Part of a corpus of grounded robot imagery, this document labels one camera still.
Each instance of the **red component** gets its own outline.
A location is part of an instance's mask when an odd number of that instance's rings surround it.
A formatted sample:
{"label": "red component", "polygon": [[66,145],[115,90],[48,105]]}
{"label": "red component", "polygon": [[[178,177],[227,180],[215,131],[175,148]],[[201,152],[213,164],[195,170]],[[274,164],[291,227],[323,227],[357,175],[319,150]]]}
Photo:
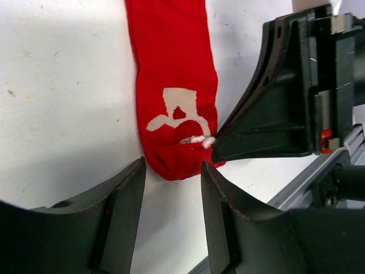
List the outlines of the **red component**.
{"label": "red component", "polygon": [[321,132],[321,150],[322,154],[330,154],[333,151],[329,149],[329,139],[333,138],[333,130],[323,130]]}

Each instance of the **beige printed design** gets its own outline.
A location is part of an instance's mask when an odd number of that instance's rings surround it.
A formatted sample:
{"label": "beige printed design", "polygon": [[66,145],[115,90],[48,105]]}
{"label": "beige printed design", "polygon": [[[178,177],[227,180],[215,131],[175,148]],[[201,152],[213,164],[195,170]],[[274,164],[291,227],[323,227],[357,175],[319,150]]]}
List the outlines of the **beige printed design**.
{"label": "beige printed design", "polygon": [[[160,114],[153,118],[147,124],[148,131],[158,130],[164,124],[177,128],[182,123],[192,120],[200,125],[204,136],[210,136],[208,121],[204,117],[198,115],[195,90],[188,90],[181,87],[167,87],[164,88],[163,98],[167,110],[167,116]],[[178,107],[185,112],[186,117],[181,119],[173,118],[173,112]]]}

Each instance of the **white table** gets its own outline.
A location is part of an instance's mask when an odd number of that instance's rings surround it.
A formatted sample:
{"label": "white table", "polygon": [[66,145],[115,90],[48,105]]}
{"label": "white table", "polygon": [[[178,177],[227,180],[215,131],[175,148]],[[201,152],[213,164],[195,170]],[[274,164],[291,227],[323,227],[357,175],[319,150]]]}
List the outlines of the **white table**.
{"label": "white table", "polygon": [[[219,124],[246,89],[262,24],[290,0],[207,0]],[[0,0],[0,199],[51,206],[142,155],[123,0]],[[314,160],[248,159],[220,171],[266,202]],[[147,172],[131,273],[186,274],[206,255],[200,178]]]}

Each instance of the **red sock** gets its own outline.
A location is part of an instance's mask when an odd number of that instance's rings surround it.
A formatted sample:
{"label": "red sock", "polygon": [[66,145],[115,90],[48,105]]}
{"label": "red sock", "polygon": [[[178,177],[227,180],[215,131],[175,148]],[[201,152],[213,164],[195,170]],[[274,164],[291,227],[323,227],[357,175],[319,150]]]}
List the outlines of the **red sock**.
{"label": "red sock", "polygon": [[125,1],[146,160],[167,180],[197,175],[202,161],[212,161],[212,148],[185,141],[217,131],[217,74],[205,1]]}

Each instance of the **red fabric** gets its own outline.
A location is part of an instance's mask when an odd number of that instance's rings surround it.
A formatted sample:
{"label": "red fabric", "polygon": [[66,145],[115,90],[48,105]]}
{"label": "red fabric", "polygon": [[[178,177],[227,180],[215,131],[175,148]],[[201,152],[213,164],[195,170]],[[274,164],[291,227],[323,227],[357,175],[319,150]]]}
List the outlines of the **red fabric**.
{"label": "red fabric", "polygon": [[[146,160],[167,180],[197,175],[202,161],[211,162],[212,148],[205,150],[201,143],[180,142],[203,135],[204,121],[208,122],[211,136],[217,131],[217,74],[210,50],[205,2],[125,1],[137,65],[137,122]],[[173,114],[168,114],[165,88],[187,89],[189,96],[196,91],[193,105],[196,103],[197,115],[203,118],[199,118],[201,122],[186,120],[177,127],[160,122],[162,126],[158,129],[148,130],[151,121],[159,115],[168,120],[190,117],[181,106],[177,106]],[[181,97],[175,101],[187,102]]]}

